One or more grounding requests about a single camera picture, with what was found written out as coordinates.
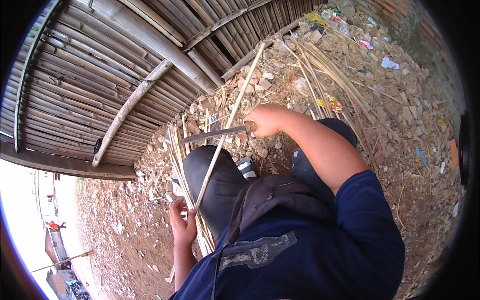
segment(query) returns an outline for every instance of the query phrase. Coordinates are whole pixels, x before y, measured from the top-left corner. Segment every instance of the person in orange shirt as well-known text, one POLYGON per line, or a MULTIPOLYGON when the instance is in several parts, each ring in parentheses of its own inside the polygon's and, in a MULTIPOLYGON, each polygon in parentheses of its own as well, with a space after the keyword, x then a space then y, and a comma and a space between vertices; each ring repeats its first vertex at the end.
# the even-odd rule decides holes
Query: person in orange shirt
POLYGON ((60 228, 67 228, 63 224, 65 224, 65 222, 63 222, 61 225, 58 225, 58 224, 55 224, 53 221, 50 221, 50 223, 47 223, 47 226, 50 227, 51 229, 55 229, 55 230, 60 229, 60 228))

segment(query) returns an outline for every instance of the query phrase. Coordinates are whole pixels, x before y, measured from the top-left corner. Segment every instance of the dirt ground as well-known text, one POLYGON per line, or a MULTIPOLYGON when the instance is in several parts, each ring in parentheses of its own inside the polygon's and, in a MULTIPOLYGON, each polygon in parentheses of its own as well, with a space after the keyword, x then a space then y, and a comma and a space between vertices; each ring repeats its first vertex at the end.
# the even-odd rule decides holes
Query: dirt ground
MULTIPOLYGON (((357 14, 353 23, 351 34, 368 39, 374 49, 367 50, 335 30, 323 33, 315 43, 354 84, 365 102, 351 100, 351 95, 324 70, 315 66, 312 70, 324 90, 342 104, 341 113, 333 116, 350 121, 358 133, 359 153, 382 184, 406 246, 404 277, 395 297, 406 299, 421 291, 438 270, 460 211, 463 189, 458 165, 451 159, 454 129, 445 103, 449 99, 429 78, 429 71, 398 45, 376 39, 375 34, 363 33, 362 28, 371 28, 366 26, 363 15, 357 14), (381 67, 385 56, 400 68, 381 67), (368 107, 367 112, 360 109, 362 105, 368 107)), ((278 38, 305 59, 295 38, 278 38)), ((305 77, 311 81, 311 76, 300 72, 296 58, 282 51, 281 45, 276 43, 264 53, 257 71, 251 81, 251 94, 242 100, 234 125, 240 124, 245 114, 259 103, 279 103, 318 117, 316 110, 308 106, 312 101, 309 91, 299 81, 305 77), (254 86, 266 83, 264 79, 272 86, 255 90, 254 86)), ((216 94, 195 101, 183 114, 185 125, 181 116, 177 116, 174 123, 180 131, 183 126, 189 132, 203 131, 205 123, 211 131, 223 128, 247 72, 248 68, 242 69, 216 94)), ((110 299, 156 299, 156 295, 168 299, 174 292, 173 283, 165 278, 173 266, 168 208, 175 199, 171 179, 176 175, 172 174, 164 151, 165 132, 162 128, 154 135, 135 164, 136 180, 85 179, 77 183, 78 232, 83 237, 82 246, 96 252, 91 257, 93 272, 101 277, 96 284, 110 299)), ((251 156, 260 175, 265 176, 288 174, 297 145, 283 133, 249 140, 239 133, 229 136, 224 147, 236 162, 251 156)), ((342 159, 335 153, 328 155, 342 159)), ((194 250, 201 259, 198 247, 194 250)))

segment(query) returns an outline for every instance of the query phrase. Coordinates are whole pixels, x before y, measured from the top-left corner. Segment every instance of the blue plastic scrap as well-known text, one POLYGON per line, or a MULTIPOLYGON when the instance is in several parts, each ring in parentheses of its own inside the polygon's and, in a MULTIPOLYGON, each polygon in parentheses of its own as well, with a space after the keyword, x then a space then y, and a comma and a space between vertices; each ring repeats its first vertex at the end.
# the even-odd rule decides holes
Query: blue plastic scrap
POLYGON ((427 159, 425 158, 425 155, 423 154, 423 152, 420 150, 419 147, 417 147, 417 149, 415 150, 417 152, 417 155, 420 156, 421 160, 423 161, 423 164, 425 166, 428 165, 428 162, 427 162, 427 159))

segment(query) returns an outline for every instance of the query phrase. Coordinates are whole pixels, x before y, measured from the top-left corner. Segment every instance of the forearm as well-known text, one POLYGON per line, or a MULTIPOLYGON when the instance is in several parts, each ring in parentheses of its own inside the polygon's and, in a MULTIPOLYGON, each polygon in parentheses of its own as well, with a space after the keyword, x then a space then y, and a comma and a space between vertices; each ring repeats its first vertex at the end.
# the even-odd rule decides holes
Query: forearm
POLYGON ((175 263, 175 291, 177 291, 197 263, 197 259, 192 254, 192 245, 175 244, 173 247, 173 262, 175 263))
POLYGON ((282 118, 281 131, 299 145, 334 194, 348 178, 368 169, 357 150, 335 131, 291 110, 282 118))

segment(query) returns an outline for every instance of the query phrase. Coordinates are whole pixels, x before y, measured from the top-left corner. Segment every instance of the leg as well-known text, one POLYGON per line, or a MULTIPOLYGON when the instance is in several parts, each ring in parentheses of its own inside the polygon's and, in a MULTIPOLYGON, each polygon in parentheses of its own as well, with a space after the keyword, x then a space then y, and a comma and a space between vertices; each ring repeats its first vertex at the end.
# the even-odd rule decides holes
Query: leg
MULTIPOLYGON (((355 148, 357 147, 357 137, 355 136, 355 133, 344 122, 333 118, 322 119, 318 122, 343 136, 355 148)), ((329 153, 329 155, 331 155, 332 159, 336 159, 335 153, 329 153)), ((333 195, 332 190, 320 179, 320 177, 318 177, 304 152, 300 148, 293 150, 292 171, 290 172, 290 175, 302 180, 312 187, 317 198, 324 201, 327 207, 333 210, 335 196, 333 195)))
MULTIPOLYGON (((199 147, 188 154, 183 163, 188 188, 195 202, 215 149, 216 146, 211 145, 199 147)), ((199 207, 216 240, 230 223, 235 197, 247 184, 230 153, 222 149, 199 207)))

